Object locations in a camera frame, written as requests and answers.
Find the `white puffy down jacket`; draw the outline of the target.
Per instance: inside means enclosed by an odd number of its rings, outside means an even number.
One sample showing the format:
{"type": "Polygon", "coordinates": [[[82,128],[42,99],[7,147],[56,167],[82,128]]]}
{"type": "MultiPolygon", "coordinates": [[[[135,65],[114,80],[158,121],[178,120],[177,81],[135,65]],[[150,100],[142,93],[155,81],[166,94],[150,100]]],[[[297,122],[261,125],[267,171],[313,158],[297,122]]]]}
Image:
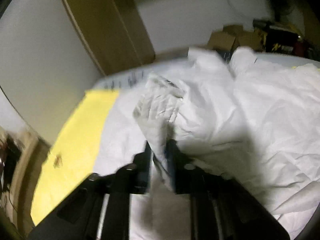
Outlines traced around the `white puffy down jacket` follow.
{"type": "Polygon", "coordinates": [[[190,236],[189,200],[169,182],[170,139],[195,166],[237,179],[295,239],[319,205],[319,65],[286,66],[246,47],[225,63],[190,48],[187,59],[122,90],[93,170],[113,173],[151,146],[151,185],[132,196],[130,239],[190,236]]]}

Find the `brown cardboard box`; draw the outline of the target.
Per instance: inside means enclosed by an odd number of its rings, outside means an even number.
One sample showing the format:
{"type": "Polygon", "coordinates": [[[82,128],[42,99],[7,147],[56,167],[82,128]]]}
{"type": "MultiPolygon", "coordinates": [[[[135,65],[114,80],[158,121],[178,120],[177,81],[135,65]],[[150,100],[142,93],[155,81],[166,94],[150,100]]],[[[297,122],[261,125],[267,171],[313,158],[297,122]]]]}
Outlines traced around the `brown cardboard box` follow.
{"type": "Polygon", "coordinates": [[[261,37],[255,31],[245,31],[242,25],[224,25],[221,31],[212,32],[207,48],[233,53],[238,47],[262,51],[261,37]]]}

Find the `white mattress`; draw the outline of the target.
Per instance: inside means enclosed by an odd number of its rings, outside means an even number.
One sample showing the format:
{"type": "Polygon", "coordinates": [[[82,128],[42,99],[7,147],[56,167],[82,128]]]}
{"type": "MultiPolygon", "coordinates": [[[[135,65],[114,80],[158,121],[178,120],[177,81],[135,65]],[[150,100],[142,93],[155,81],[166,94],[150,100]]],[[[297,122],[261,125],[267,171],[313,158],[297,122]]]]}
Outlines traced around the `white mattress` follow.
{"type": "MultiPolygon", "coordinates": [[[[257,53],[257,60],[270,61],[290,68],[310,63],[319,68],[319,61],[283,54],[257,53]]],[[[150,73],[161,74],[170,69],[188,68],[192,65],[193,61],[189,61],[186,57],[155,62],[103,77],[95,83],[93,88],[110,90],[130,89],[136,84],[145,81],[150,73]]]]}

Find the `yellow bed sheet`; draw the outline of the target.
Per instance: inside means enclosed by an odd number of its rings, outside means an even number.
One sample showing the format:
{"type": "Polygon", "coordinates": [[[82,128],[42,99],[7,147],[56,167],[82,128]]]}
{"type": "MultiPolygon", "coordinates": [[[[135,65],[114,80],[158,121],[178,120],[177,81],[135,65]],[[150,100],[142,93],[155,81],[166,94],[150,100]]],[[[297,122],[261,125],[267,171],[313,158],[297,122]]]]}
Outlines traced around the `yellow bed sheet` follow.
{"type": "Polygon", "coordinates": [[[118,90],[86,91],[64,124],[41,167],[30,212],[34,225],[92,172],[105,119],[118,96],[118,90]]]}

